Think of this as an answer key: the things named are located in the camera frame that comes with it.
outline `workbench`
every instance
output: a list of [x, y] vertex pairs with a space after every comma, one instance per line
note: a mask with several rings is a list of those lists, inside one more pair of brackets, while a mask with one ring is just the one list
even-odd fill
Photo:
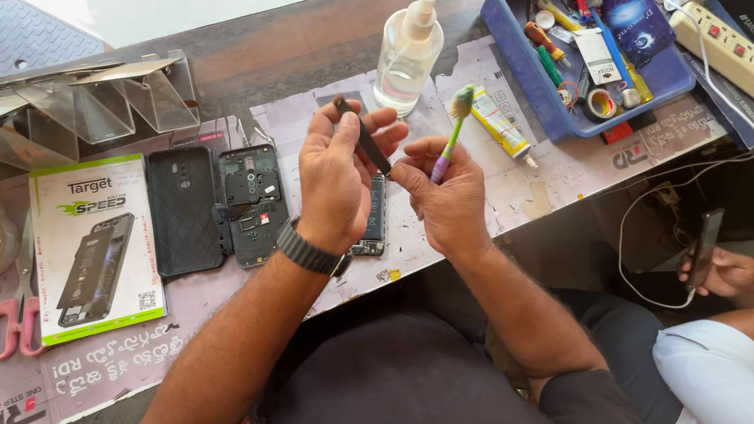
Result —
[[[540, 164], [540, 172], [532, 173], [516, 166], [504, 153], [501, 154], [497, 146], [492, 146], [498, 149], [494, 150], [488, 143], [473, 143], [475, 137], [483, 140], [483, 133], [474, 133], [471, 125], [464, 126], [467, 132], [461, 135], [461, 143], [485, 171], [488, 229], [491, 234], [500, 235], [552, 213], [725, 133], [719, 125], [708, 123], [699, 140], [688, 146], [682, 144], [670, 152], [655, 150], [662, 152], [659, 154], [653, 154], [647, 148], [647, 144], [654, 143], [652, 140], [657, 141], [657, 134], [637, 134], [615, 146], [605, 146], [599, 139], [570, 140], [553, 145], [544, 137], [531, 106], [521, 95], [520, 87], [510, 75], [499, 51], [495, 51], [492, 41], [485, 38], [457, 49], [459, 45], [489, 34], [479, 18], [481, 4], [480, 0], [469, 0], [438, 5], [438, 20], [443, 26], [446, 43], [433, 70], [434, 84], [430, 83], [430, 88], [425, 88], [423, 93], [425, 104], [429, 107], [420, 113], [444, 116], [446, 112], [443, 107], [446, 107], [449, 95], [460, 85], [468, 83], [466, 75], [473, 74], [474, 81], [479, 78], [485, 84], [502, 84], [507, 79], [505, 90], [518, 99], [521, 115], [529, 120], [532, 138], [536, 140], [535, 160]], [[164, 54], [168, 50], [182, 49], [192, 69], [201, 105], [201, 120], [212, 121], [234, 115], [242, 123], [247, 123], [252, 118], [250, 108], [263, 110], [271, 107], [268, 104], [276, 100], [315, 88], [322, 88], [321, 91], [325, 93], [333, 89], [328, 84], [354, 76], [358, 78], [373, 71], [384, 22], [405, 6], [405, 1], [397, 0], [307, 0], [129, 46], [100, 57], [139, 61], [143, 54]], [[699, 109], [702, 107], [705, 106], [698, 105], [689, 96], [676, 102], [678, 111], [692, 111], [689, 118], [694, 118], [694, 110], [706, 116], [704, 110]], [[675, 131], [680, 114], [666, 112], [659, 111], [658, 119], [668, 122]], [[412, 119], [416, 121], [419, 116], [418, 113], [413, 118], [410, 115], [407, 119], [409, 126]], [[658, 127], [666, 132], [661, 124]], [[443, 128], [437, 130], [438, 133], [443, 132]], [[157, 134], [138, 119], [135, 136], [98, 145], [81, 144], [81, 156], [96, 158], [133, 151], [149, 153], [169, 146], [169, 137], [157, 137], [148, 145], [138, 143], [139, 140], [155, 136]], [[13, 173], [5, 170], [6, 176]], [[512, 181], [526, 183], [512, 188]], [[351, 267], [344, 281], [330, 282], [308, 316], [334, 308], [390, 284], [398, 275], [408, 275], [442, 259], [424, 238], [419, 241], [418, 238], [423, 236], [423, 226], [415, 221], [415, 214], [408, 207], [407, 195], [397, 190], [392, 197], [395, 200], [389, 202], [393, 202], [393, 209], [388, 211], [391, 217], [388, 242], [391, 242], [392, 229], [393, 240], [413, 237], [415, 243], [412, 249], [404, 250], [393, 245], [381, 258], [362, 259], [357, 266]], [[21, 222], [29, 201], [26, 177], [16, 175], [0, 181], [0, 198], [11, 219], [16, 223]], [[400, 227], [395, 225], [396, 218], [407, 221], [406, 232], [395, 232]], [[100, 409], [103, 404], [112, 404], [159, 384], [171, 358], [254, 272], [253, 269], [239, 269], [232, 258], [227, 258], [218, 269], [170, 281], [165, 287], [170, 314], [165, 318], [77, 340], [37, 358], [27, 358], [17, 353], [0, 362], [0, 374], [5, 381], [12, 382], [4, 386], [13, 386], [0, 388], [0, 401], [12, 400], [6, 402], [6, 413], [12, 412], [9, 406], [23, 406], [24, 400], [28, 404], [28, 397], [35, 396], [36, 408], [28, 413], [46, 411], [35, 422], [56, 422], [86, 415]], [[11, 267], [3, 276], [0, 300], [12, 296], [15, 281], [16, 272]], [[79, 377], [83, 379], [79, 381], [84, 383], [77, 385], [73, 391], [71, 382]], [[22, 413], [17, 420], [26, 418], [26, 414]]]

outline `blue card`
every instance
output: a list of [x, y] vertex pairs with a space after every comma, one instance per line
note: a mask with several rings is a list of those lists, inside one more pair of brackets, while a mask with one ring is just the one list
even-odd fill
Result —
[[676, 40], [654, 0], [605, 0], [602, 21], [637, 68]]

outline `wristwatch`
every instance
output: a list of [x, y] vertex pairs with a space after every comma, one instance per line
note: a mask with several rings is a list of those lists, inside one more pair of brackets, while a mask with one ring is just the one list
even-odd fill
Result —
[[277, 248], [296, 265], [309, 271], [319, 272], [329, 277], [340, 277], [354, 259], [349, 251], [344, 255], [333, 255], [316, 247], [299, 236], [296, 224], [299, 218], [288, 219], [277, 234]]

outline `scissors handle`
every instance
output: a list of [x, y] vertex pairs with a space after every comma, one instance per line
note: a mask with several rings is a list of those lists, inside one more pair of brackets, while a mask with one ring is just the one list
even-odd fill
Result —
[[39, 298], [37, 296], [26, 299], [23, 304], [23, 322], [19, 324], [21, 332], [21, 354], [25, 356], [36, 356], [44, 352], [44, 346], [39, 349], [32, 349], [32, 339], [34, 338], [34, 315], [39, 313]]
[[16, 350], [18, 338], [16, 333], [20, 332], [18, 325], [18, 300], [6, 299], [0, 302], [0, 317], [8, 316], [8, 329], [5, 332], [5, 350], [0, 353], [0, 360], [11, 356]]

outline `tube of glue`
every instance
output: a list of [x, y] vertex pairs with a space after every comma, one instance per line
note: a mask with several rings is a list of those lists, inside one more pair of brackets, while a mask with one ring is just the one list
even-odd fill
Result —
[[529, 155], [532, 145], [518, 132], [518, 130], [505, 118], [495, 102], [487, 95], [484, 86], [477, 85], [474, 89], [474, 101], [471, 104], [471, 113], [479, 119], [484, 128], [489, 131], [492, 138], [516, 160], [523, 160], [530, 167], [536, 168], [537, 164]]

